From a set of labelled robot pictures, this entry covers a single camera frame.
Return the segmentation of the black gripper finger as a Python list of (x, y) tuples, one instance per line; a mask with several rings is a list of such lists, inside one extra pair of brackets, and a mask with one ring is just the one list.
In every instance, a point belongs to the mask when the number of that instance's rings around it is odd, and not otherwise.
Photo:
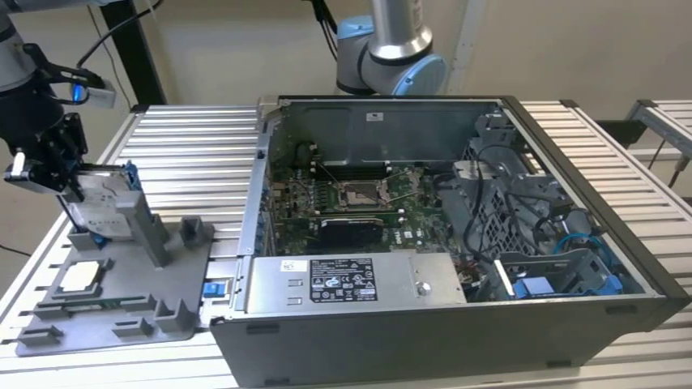
[(84, 194), (77, 181), (77, 171), (83, 166), (83, 156), (88, 153), (88, 144), (81, 118), (77, 113), (65, 114), (59, 136), (64, 144), (61, 158), (67, 172), (67, 185), (71, 190), (67, 196), (67, 202), (81, 203), (84, 201)]
[(44, 139), (41, 145), (41, 169), (39, 182), (52, 191), (64, 190), (64, 166), (61, 151), (55, 141)]

